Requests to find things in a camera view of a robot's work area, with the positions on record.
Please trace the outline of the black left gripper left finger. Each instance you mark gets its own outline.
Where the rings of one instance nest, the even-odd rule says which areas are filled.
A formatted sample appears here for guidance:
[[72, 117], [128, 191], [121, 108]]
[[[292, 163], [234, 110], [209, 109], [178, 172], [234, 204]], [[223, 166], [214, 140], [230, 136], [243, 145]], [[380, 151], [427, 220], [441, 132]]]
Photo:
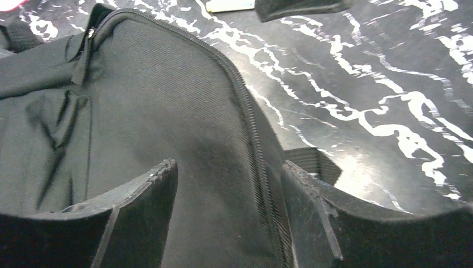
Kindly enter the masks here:
[[159, 267], [178, 182], [167, 159], [57, 213], [1, 215], [2, 267]]

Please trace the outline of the black backpack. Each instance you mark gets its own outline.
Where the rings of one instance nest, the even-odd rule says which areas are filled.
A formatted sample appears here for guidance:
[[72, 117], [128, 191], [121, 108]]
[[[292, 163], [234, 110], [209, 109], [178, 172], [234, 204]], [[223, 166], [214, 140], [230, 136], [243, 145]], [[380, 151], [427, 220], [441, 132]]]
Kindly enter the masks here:
[[94, 6], [44, 43], [1, 23], [1, 215], [57, 213], [167, 159], [178, 182], [159, 267], [295, 267], [283, 151], [234, 64], [136, 9]]

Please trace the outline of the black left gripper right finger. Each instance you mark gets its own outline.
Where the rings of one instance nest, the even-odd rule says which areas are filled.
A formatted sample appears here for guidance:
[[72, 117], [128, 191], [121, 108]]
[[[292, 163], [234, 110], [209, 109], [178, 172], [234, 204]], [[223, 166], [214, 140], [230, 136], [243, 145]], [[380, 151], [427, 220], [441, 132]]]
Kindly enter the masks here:
[[294, 163], [282, 184], [299, 267], [471, 267], [472, 206], [417, 216], [358, 199]]

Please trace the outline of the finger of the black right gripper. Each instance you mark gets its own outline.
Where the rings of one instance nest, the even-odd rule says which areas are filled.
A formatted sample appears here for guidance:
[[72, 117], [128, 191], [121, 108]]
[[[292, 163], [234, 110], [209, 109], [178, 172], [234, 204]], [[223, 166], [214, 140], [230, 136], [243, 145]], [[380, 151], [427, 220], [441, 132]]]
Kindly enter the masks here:
[[255, 0], [261, 22], [290, 16], [336, 13], [353, 5], [350, 0]]

